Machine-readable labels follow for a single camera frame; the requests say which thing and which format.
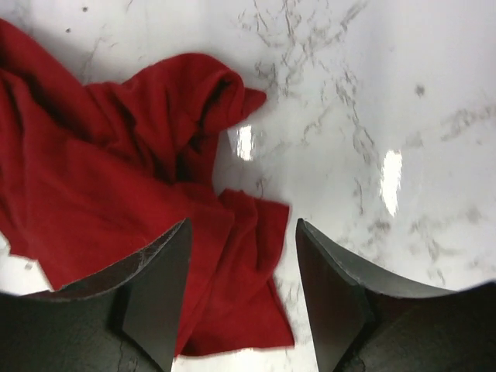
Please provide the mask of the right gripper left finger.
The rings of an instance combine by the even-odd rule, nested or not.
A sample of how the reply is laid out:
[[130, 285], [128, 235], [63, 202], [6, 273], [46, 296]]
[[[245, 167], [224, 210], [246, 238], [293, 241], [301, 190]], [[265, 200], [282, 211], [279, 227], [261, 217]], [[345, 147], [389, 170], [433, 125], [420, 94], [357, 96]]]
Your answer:
[[3, 371], [169, 371], [191, 260], [183, 220], [59, 291], [1, 296]]

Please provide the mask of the red t-shirt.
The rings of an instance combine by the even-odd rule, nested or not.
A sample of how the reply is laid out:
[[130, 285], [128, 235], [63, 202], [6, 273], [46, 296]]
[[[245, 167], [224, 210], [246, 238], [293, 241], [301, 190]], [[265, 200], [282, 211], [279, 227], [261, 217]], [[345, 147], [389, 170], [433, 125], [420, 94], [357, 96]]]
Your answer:
[[190, 219], [176, 354], [293, 346], [273, 279], [289, 208], [212, 185], [220, 133], [266, 98], [201, 53], [85, 85], [2, 22], [1, 231], [11, 252], [39, 261], [59, 289]]

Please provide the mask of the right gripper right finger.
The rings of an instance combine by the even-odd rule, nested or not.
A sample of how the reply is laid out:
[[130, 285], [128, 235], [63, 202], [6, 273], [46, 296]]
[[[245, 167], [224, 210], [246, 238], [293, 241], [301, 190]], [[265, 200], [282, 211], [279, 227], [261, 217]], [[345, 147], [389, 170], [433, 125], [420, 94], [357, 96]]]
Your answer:
[[346, 250], [305, 220], [298, 265], [320, 371], [493, 371], [495, 284], [433, 287]]

